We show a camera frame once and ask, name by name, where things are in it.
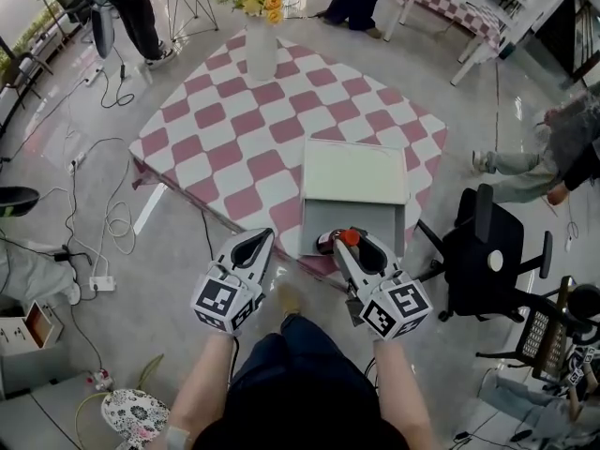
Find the pink and white tablecloth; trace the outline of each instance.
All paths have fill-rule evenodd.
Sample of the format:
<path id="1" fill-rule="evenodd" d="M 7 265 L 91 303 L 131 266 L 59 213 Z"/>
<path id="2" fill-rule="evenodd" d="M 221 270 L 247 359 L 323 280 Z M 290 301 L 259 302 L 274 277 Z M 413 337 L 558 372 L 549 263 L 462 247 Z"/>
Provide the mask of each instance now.
<path id="1" fill-rule="evenodd" d="M 401 5 L 405 5 L 409 0 L 397 1 Z M 454 0 L 413 1 L 459 23 L 477 36 L 483 38 L 494 52 L 498 51 L 500 47 L 500 21 L 489 7 L 485 5 L 481 7 L 466 4 L 457 5 Z"/>
<path id="2" fill-rule="evenodd" d="M 275 79 L 256 82 L 247 74 L 245 40 L 243 32 L 228 40 L 142 129 L 129 148 L 141 181 L 157 176 L 235 230 L 271 227 L 280 254 L 318 277 L 339 279 L 331 258 L 298 255 L 306 137 L 404 148 L 408 242 L 445 124 L 398 90 L 284 39 Z"/>

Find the glossy floor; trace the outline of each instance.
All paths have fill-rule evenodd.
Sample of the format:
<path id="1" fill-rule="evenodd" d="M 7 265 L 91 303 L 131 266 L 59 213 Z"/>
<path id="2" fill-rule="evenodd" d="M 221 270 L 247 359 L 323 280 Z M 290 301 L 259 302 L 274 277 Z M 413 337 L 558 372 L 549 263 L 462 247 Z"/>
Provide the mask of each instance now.
<path id="1" fill-rule="evenodd" d="M 286 0 L 288 15 L 313 15 L 329 1 Z M 167 0 L 153 0 L 153 3 L 157 29 L 166 38 Z M 380 0 L 374 16 L 379 26 L 386 24 L 393 5 L 393 0 Z M 180 25 L 189 13 L 183 5 L 178 11 Z M 218 32 L 209 31 L 179 42 L 177 58 L 152 74 L 143 69 L 142 58 L 117 21 L 116 45 L 126 61 L 129 75 L 120 95 L 133 93 L 135 99 L 125 107 L 114 106 L 107 110 L 100 106 L 105 89 L 103 76 L 89 87 L 81 86 L 43 123 L 14 161 L 5 165 L 0 175 L 2 185 L 25 185 L 37 188 L 40 193 L 53 187 L 70 188 L 72 182 L 65 170 L 66 161 L 99 139 L 120 137 L 126 143 L 135 139 L 173 89 L 245 24 L 242 15 L 231 13 L 228 8 L 215 7 L 215 13 Z M 201 17 L 190 23 L 186 31 L 191 33 L 209 26 L 210 22 Z M 458 87 L 453 87 L 449 81 L 458 71 L 457 57 L 468 37 L 453 27 L 441 40 L 434 40 L 432 34 L 445 26 L 446 21 L 415 8 L 406 26 L 398 26 L 389 43 L 324 26 L 316 19 L 287 20 L 277 29 L 289 40 L 395 86 L 447 124 L 449 134 L 442 164 L 422 216 L 440 234 L 450 228 L 455 216 L 454 210 L 448 212 L 447 209 L 458 207 L 462 189 L 477 184 L 470 168 L 471 150 L 495 146 L 502 151 L 526 150 L 539 113 L 569 97 L 569 93 L 560 88 L 564 76 L 535 41 L 505 61 L 487 62 L 474 68 Z M 96 58 L 93 48 L 80 43 L 69 45 L 52 63 L 54 77 L 44 76 L 37 85 L 39 93 L 46 98 L 40 102 L 29 96 L 25 102 L 27 111 L 18 111 L 13 118 L 0 141 L 3 155 L 15 152 L 40 116 L 89 72 L 85 69 L 92 68 Z M 105 103 L 114 100 L 119 63 L 114 52 L 104 62 L 111 84 Z M 77 173 L 77 236 L 88 246 L 98 246 L 106 201 L 119 184 L 127 161 L 127 145 L 105 142 L 93 150 Z M 120 386 L 134 384 L 143 365 L 158 353 L 165 353 L 147 388 L 158 398 L 172 402 L 208 335 L 188 303 L 196 281 L 209 262 L 209 250 L 197 208 L 163 187 L 142 187 L 134 191 L 129 184 L 131 178 L 129 169 L 126 184 L 119 189 L 114 201 L 125 201 L 131 209 L 136 222 L 135 250 L 124 256 L 115 248 L 110 236 L 105 236 L 102 251 L 110 261 L 109 274 L 116 278 L 117 291 L 102 293 L 93 302 L 82 303 L 76 307 L 75 314 L 82 329 L 98 346 L 104 367 L 116 376 Z M 525 225 L 524 258 L 531 258 L 540 251 L 544 230 L 554 234 L 550 277 L 536 279 L 535 292 L 552 290 L 564 274 L 571 274 L 578 281 L 600 279 L 594 261 L 600 241 L 596 217 L 600 203 L 595 187 L 586 184 L 572 197 L 571 209 L 579 228 L 579 239 L 568 254 L 564 251 L 566 205 L 551 210 L 538 200 L 527 205 L 506 206 Z M 124 215 L 122 212 L 124 208 L 118 208 L 115 214 Z M 64 226 L 68 214 L 65 194 L 55 191 L 28 216 L 6 220 L 3 227 L 11 236 L 62 243 L 68 237 Z M 214 248 L 219 248 L 230 234 L 211 218 L 208 231 Z M 119 243 L 124 248 L 130 245 L 125 240 Z M 409 272 L 416 273 L 434 254 L 431 244 L 417 232 L 404 264 Z M 99 265 L 98 272 L 102 275 L 102 263 Z M 80 264 L 79 269 L 81 281 L 86 281 L 89 268 Z M 265 281 L 267 290 L 272 289 L 273 277 L 296 282 L 305 296 L 309 318 L 320 324 L 357 366 L 367 365 L 372 355 L 367 333 L 364 327 L 352 327 L 340 292 L 311 277 L 296 275 L 289 265 L 278 261 L 273 261 L 269 269 Z M 430 281 L 427 291 L 436 311 L 442 309 L 443 279 Z M 88 288 L 84 288 L 84 296 L 91 296 Z M 95 368 L 96 357 L 74 331 L 67 307 L 57 310 L 66 324 L 63 339 L 70 348 L 73 364 L 78 368 Z M 244 328 L 238 364 L 258 338 L 277 326 L 277 320 L 275 299 L 267 298 L 261 314 Z M 476 425 L 489 412 L 477 404 L 476 392 L 485 369 L 493 362 L 476 361 L 475 351 L 499 351 L 518 331 L 518 326 L 506 319 L 480 323 L 473 318 L 455 318 L 441 323 L 431 317 L 419 331 L 404 338 L 435 428 L 443 441 L 449 442 L 464 428 L 473 429 L 470 422 Z M 481 435 L 503 442 L 517 424 L 498 416 L 482 429 Z"/>

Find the white drawer cabinet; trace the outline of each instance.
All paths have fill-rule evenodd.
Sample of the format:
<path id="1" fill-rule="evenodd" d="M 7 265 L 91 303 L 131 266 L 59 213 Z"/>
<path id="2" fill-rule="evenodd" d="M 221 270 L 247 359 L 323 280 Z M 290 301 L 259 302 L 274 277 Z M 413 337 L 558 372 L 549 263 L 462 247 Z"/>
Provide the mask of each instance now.
<path id="1" fill-rule="evenodd" d="M 0 355 L 48 348 L 62 331 L 63 324 L 53 310 L 34 302 L 26 317 L 0 318 Z"/>

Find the person's hand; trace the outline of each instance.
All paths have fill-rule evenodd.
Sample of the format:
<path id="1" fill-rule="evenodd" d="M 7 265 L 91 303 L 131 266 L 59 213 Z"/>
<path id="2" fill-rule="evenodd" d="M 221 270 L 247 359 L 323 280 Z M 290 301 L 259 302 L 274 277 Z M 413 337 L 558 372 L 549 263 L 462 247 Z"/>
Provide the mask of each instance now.
<path id="1" fill-rule="evenodd" d="M 547 193 L 547 201 L 550 205 L 558 205 L 564 202 L 564 199 L 569 196 L 569 189 L 566 187 L 564 182 L 554 187 Z"/>
<path id="2" fill-rule="evenodd" d="M 550 120 L 552 118 L 554 118 L 558 114 L 559 110 L 560 109 L 550 109 L 550 110 L 548 110 L 544 114 L 544 123 L 549 126 L 550 125 Z"/>

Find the dark bottle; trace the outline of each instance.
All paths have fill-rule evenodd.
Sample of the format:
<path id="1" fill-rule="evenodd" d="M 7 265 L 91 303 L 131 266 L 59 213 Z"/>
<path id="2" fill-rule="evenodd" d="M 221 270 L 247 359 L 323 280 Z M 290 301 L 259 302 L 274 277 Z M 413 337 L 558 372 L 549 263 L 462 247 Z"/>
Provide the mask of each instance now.
<path id="1" fill-rule="evenodd" d="M 360 241 L 360 233 L 355 229 L 336 229 L 324 233 L 317 238 L 317 251 L 322 255 L 332 255 L 334 252 L 334 241 L 337 238 L 344 242 L 348 247 L 354 247 L 358 245 L 358 242 Z"/>

